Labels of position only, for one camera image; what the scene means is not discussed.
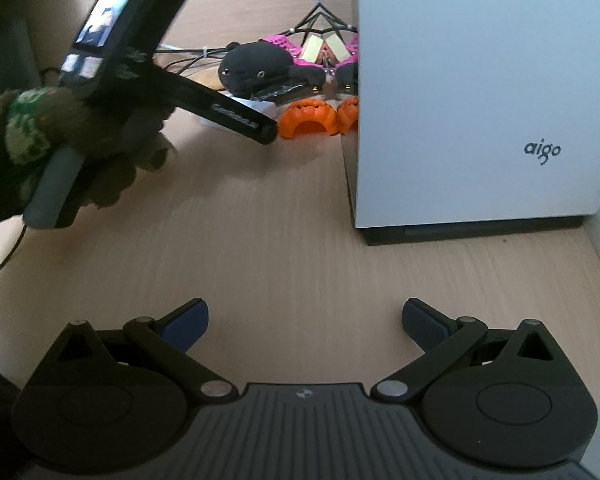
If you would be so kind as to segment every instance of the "gloved hand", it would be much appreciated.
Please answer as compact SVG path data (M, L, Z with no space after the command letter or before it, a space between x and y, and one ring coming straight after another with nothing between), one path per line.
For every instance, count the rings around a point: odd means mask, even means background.
M160 130L172 112L145 113L137 124L141 140L134 144L125 137L122 118L86 105L69 89L0 95L0 222L22 213L52 153L65 143L87 159L57 227L71 225L79 207L87 203L115 204L120 192L134 182L136 167L154 171L164 164L171 145Z

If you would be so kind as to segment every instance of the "pumpkin decoration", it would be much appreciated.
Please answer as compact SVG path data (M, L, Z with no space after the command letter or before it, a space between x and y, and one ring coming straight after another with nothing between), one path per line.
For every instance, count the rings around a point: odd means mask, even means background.
M320 99L303 99L292 103L278 121L278 134L283 139L319 132L327 132L332 136L339 131L336 110Z
M358 97L350 97L338 106L340 132L346 134L358 129Z

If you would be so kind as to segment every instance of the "silver screw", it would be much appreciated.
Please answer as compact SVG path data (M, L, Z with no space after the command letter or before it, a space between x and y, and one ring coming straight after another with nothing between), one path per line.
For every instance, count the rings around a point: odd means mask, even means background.
M409 387L401 381L382 381L376 384L376 390L387 397L401 397Z
M207 397L225 397L233 387L227 381L207 381L200 386L200 391Z

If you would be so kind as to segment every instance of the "handheld device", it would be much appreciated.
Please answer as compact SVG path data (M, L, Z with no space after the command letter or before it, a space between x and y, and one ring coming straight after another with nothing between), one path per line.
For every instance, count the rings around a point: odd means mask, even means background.
M261 144L273 142L273 119L154 64L153 54L184 1L96 0L62 64L59 85L122 122L139 109L179 107ZM133 145L130 136L126 144ZM83 162L69 146L52 156L24 211L28 226L55 227Z
M361 384L235 385L185 352L192 300L121 330L69 323L13 407L23 480L594 480L579 464L597 420L544 324L489 329L417 298L402 310L424 355Z

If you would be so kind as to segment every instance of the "handheld device screen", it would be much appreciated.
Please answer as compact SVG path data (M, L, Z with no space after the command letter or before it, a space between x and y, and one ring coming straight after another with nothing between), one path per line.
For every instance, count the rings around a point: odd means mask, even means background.
M98 0L76 43L103 46L129 0Z

